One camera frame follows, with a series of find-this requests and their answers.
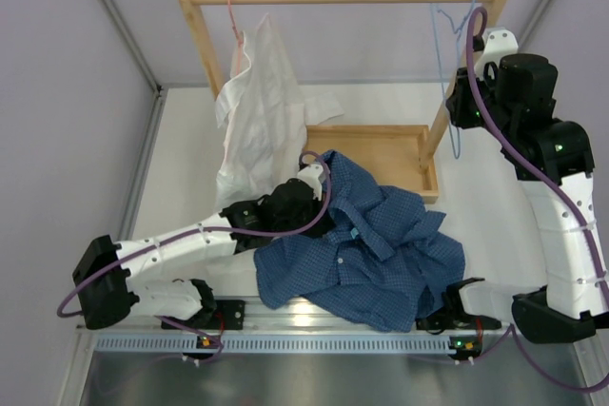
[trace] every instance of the wooden post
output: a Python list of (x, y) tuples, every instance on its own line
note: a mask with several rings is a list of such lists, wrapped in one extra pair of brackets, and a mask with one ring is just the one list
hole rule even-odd
[[(497, 25), (497, 21), (501, 16), (501, 12), (503, 11), (503, 7), (505, 7), (505, 3), (507, 0), (491, 0), (490, 2), (483, 3), (484, 7), (488, 11), (488, 17), (486, 26), (489, 28), (493, 28)], [(478, 17), (478, 23), (476, 25), (476, 30), (480, 27), (480, 17)], [(462, 54), (461, 58), (461, 66), (465, 65), (465, 52)], [(456, 75), (453, 76), (450, 81), (450, 85), (448, 85), (448, 90), (446, 91), (447, 95), (450, 95), (453, 92), (453, 88), (455, 87), (455, 78)], [(425, 171), (429, 167), (429, 163), (434, 157), (436, 153), (436, 149), (438, 149), (438, 145), (440, 144), (440, 140), (446, 132), (448, 128), (448, 112), (444, 103), (440, 104), (440, 108), (438, 109), (438, 113), (436, 114), (436, 119), (434, 120), (434, 124), (431, 126), (431, 130), (429, 131), (429, 138), (427, 142), (423, 145), (421, 149), (421, 157), (420, 164), (421, 170)]]
[(206, 70), (209, 87), (213, 93), (214, 99), (218, 97), (222, 86), (225, 84), (225, 79), (220, 69), (216, 51), (211, 43), (209, 31), (207, 30), (206, 20), (203, 17), (203, 12), (200, 7), (193, 5), (190, 0), (178, 0), (180, 7), (187, 20), (192, 39), (194, 40), (201, 63)]

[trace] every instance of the white fabric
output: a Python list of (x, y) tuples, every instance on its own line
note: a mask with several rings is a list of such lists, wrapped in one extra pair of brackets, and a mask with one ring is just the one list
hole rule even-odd
[(305, 99), (267, 14), (253, 33), (245, 32), (240, 72), (216, 101), (218, 126), (227, 120), (216, 210), (257, 199), (294, 177), (306, 142), (305, 120), (318, 124), (343, 113), (332, 94)]

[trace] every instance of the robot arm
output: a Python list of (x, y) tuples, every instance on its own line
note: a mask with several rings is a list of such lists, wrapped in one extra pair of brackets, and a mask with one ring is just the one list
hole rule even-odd
[[(517, 54), (514, 35), (503, 28), (488, 29), (475, 50), (482, 51), (475, 66), (476, 83), (492, 121), (520, 155), (577, 204), (587, 223), (585, 229), (599, 246), (592, 204), (592, 152), (581, 126), (553, 117), (556, 68), (544, 57)], [(454, 126), (490, 130), (474, 101), (466, 68), (458, 70), (455, 90), (446, 105)], [(539, 290), (468, 280), (459, 289), (462, 310), (516, 323), (533, 342), (588, 338), (608, 308), (598, 288), (597, 268), (584, 228), (556, 192), (505, 149), (501, 153), (514, 165), (533, 208), (548, 283)], [(600, 262), (605, 271), (602, 256)]]
[[(185, 265), (267, 245), (272, 240), (268, 232), (296, 230), (312, 222), (323, 205), (323, 180), (323, 168), (308, 165), (271, 195), (236, 202), (180, 230), (139, 241), (112, 242), (108, 235), (93, 240), (72, 274), (77, 287), (101, 269), (121, 263), (78, 293), (87, 328), (106, 328), (127, 316), (207, 323), (216, 303), (203, 280), (159, 279)], [(318, 237), (332, 225), (324, 216), (303, 233)]]

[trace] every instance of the dark blue fabric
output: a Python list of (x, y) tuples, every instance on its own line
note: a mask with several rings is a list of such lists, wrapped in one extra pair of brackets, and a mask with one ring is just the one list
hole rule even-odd
[(336, 227), (323, 238), (285, 237), (254, 254), (263, 303), (279, 308), (303, 296), (330, 313), (380, 331), (411, 330), (442, 307), (441, 293), (461, 280), (459, 242), (438, 232), (444, 214), (389, 185), (336, 151), (328, 211)]

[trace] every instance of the wooden board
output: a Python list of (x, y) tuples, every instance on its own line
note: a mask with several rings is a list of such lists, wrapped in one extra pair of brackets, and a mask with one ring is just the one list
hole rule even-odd
[(439, 196), (433, 160), (421, 172), (420, 151), (428, 126), (307, 126), (305, 150), (340, 151), (374, 176), (381, 185), (395, 185), (421, 194), (426, 203)]

